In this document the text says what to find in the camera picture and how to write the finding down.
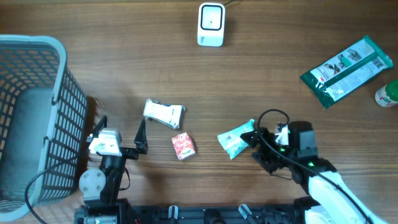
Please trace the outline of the white barcode scanner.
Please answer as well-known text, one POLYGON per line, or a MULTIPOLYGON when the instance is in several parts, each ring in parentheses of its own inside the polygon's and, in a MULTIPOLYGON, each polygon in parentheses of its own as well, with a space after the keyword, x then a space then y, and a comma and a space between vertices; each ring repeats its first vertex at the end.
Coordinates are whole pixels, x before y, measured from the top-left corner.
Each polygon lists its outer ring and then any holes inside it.
POLYGON ((198 10, 197 43, 205 47, 221 47, 224 41, 226 9, 217 2, 204 2, 198 10))

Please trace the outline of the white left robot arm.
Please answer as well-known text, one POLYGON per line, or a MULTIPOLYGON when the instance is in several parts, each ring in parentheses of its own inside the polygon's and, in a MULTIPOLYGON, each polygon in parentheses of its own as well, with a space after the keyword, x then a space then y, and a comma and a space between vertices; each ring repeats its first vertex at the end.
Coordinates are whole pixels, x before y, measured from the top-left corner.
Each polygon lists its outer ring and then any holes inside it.
POLYGON ((123 175, 129 175, 126 161, 138 160, 139 155, 147 154, 146 122, 141 121, 135 147, 122 147, 121 133, 107 127, 108 118, 103 116, 94 127, 87 143, 91 154, 101 156, 97 169, 86 170, 79 179, 79 189, 83 194, 84 206, 77 209, 75 223, 140 223, 141 220, 126 198, 119 198, 123 175))

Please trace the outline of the green lid jar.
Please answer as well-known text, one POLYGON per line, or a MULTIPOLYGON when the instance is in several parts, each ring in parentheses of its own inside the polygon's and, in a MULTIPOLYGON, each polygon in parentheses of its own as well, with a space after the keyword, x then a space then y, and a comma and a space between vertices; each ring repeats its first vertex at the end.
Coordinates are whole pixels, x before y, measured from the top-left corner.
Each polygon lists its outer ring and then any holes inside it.
POLYGON ((375 94, 376 103, 381 107, 393 107, 397 105, 398 80, 394 80, 380 88, 375 94))

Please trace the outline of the teal tissue pack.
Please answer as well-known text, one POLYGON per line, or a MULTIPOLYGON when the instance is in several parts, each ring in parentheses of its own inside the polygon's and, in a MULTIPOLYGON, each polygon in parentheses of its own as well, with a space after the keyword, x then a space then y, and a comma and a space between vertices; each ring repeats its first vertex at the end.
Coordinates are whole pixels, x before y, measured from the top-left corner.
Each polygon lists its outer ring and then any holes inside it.
POLYGON ((241 135, 254 131, 254 120, 250 119, 247 123, 217 136, 222 148, 229 154, 230 159, 234 159, 244 151, 249 145, 242 140, 241 135))

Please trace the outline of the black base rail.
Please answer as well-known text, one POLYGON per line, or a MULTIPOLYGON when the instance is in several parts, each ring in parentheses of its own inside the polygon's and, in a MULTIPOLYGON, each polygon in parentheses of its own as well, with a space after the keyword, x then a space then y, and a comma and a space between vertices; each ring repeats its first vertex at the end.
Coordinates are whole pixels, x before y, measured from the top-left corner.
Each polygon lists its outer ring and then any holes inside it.
POLYGON ((75 223, 305 223, 303 212, 292 204, 252 207, 244 218, 238 207, 133 206, 110 211, 84 208, 75 212, 75 223))

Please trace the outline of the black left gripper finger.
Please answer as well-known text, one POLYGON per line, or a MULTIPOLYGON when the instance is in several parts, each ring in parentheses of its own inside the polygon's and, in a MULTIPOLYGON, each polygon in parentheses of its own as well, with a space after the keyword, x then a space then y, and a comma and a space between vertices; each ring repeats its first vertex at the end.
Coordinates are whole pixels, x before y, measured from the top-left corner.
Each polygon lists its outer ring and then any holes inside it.
POLYGON ((144 119, 141 121, 139 129, 137 130, 134 144, 136 145, 136 151, 139 154, 147 154, 148 143, 146 136, 146 121, 144 119))
POLYGON ((99 136, 99 133, 102 129, 106 128, 108 125, 108 118, 107 116, 103 116, 99 123, 95 126, 95 128, 92 130, 90 134, 90 138, 97 138, 99 136))

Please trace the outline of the grey plastic basket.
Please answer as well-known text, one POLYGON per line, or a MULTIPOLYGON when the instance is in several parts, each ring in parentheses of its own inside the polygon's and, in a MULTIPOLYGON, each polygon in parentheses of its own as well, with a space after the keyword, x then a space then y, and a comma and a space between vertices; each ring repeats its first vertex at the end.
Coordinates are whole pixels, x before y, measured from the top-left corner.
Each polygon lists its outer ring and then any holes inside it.
POLYGON ((49 36, 1 36, 1 220, 76 186, 87 97, 49 36))

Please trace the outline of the white plastic packet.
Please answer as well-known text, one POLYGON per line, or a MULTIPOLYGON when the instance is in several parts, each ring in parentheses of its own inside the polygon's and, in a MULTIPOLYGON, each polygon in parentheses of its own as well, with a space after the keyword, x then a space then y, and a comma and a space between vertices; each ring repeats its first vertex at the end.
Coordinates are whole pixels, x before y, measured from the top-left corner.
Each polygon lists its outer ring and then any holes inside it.
POLYGON ((145 119, 153 119, 172 129, 178 129, 184 111, 183 105, 165 105, 149 98, 146 101, 143 116, 145 119))

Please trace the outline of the red patterned small box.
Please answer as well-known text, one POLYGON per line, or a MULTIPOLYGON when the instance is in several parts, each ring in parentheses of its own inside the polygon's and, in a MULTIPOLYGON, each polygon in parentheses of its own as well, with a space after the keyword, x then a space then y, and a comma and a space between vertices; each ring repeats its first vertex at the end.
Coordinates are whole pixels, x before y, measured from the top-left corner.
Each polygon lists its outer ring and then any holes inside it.
POLYGON ((172 144, 180 161, 196 153, 193 141, 187 133, 181 133, 173 137, 172 144))

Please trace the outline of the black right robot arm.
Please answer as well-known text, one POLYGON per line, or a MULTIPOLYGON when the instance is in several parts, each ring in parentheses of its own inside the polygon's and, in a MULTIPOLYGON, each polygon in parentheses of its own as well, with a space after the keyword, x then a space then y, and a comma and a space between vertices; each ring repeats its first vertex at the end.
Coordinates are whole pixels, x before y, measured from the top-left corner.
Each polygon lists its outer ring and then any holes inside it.
POLYGON ((295 200, 292 222, 384 223, 350 191, 336 167, 318 155, 315 131, 308 121, 280 123, 274 133, 259 128, 240 137, 259 148, 252 156, 266 172, 287 168, 307 194, 295 200))

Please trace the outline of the green glove package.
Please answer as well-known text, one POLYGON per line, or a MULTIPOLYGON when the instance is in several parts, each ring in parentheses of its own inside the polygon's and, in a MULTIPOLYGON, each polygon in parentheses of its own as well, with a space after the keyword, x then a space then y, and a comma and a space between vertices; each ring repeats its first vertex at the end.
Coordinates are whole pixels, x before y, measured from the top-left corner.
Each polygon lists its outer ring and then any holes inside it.
POLYGON ((366 35, 347 49, 319 66, 305 72, 300 79, 313 91, 325 109, 393 67, 393 61, 366 35))

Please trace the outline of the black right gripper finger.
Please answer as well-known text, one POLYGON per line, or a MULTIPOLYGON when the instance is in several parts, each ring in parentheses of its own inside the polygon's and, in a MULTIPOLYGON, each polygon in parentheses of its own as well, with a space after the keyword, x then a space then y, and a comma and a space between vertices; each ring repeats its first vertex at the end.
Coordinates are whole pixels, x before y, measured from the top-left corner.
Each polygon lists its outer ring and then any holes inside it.
POLYGON ((273 173, 272 163, 260 152, 253 152, 252 158, 268 173, 273 173))
POLYGON ((243 133, 240 135, 240 138, 251 148, 255 148, 259 143, 259 135, 257 131, 243 133))

